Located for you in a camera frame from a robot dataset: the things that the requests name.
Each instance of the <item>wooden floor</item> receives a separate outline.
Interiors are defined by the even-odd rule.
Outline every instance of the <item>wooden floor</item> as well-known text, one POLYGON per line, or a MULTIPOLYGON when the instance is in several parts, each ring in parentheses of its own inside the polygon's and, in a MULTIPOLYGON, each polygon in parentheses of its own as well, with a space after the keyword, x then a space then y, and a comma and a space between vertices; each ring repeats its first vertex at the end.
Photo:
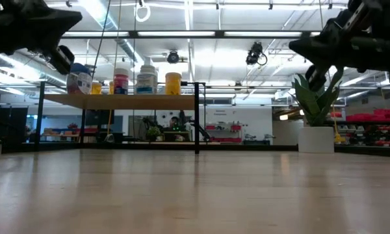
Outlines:
POLYGON ((390 234, 390 158, 83 149, 0 158, 0 234, 390 234))

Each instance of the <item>small plant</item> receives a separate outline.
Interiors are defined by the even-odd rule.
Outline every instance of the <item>small plant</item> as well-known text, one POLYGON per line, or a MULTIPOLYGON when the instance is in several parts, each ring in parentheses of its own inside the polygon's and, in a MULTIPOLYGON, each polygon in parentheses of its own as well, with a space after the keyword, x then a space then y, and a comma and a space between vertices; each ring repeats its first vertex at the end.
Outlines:
POLYGON ((331 109, 339 95, 339 88, 335 85, 341 80, 344 74, 344 68, 337 68, 337 72, 332 77, 329 87, 325 90, 323 86, 320 90, 314 92, 309 88, 309 83, 303 75, 297 74, 299 80, 292 82, 300 108, 304 111, 306 120, 311 127, 318 127, 324 124, 326 115, 331 109))
POLYGON ((146 135, 150 141, 156 141, 156 138, 161 135, 161 131, 158 127, 150 127, 146 135))
POLYGON ((71 123, 70 125, 68 125, 68 129, 77 129, 78 128, 78 125, 76 123, 71 123))

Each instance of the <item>white planter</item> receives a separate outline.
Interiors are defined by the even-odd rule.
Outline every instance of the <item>white planter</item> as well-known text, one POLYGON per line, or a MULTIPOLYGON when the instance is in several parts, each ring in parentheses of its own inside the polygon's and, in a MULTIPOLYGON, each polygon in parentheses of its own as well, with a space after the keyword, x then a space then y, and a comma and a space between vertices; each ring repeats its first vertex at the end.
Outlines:
POLYGON ((332 127, 304 127, 299 130, 300 153, 333 153, 332 127))

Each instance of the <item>pink bottle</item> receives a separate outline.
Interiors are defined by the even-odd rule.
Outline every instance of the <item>pink bottle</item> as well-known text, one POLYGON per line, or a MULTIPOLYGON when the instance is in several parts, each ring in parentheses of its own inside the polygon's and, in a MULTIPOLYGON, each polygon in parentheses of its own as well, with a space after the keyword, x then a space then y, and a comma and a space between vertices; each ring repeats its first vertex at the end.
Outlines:
POLYGON ((129 88, 129 71, 116 68, 114 71, 114 94, 127 94, 129 88))

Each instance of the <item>yellow container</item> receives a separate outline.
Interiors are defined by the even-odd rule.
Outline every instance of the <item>yellow container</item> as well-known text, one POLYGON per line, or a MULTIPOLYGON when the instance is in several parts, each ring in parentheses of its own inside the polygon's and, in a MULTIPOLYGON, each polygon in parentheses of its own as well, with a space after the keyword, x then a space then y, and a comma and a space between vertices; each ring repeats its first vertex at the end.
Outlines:
POLYGON ((101 90, 103 89, 103 85, 99 82, 92 83, 91 94, 101 94, 101 90))
POLYGON ((166 74, 166 95, 181 95, 182 76, 176 72, 166 74))
POLYGON ((110 90, 109 94, 114 94, 114 82, 110 81, 110 90))

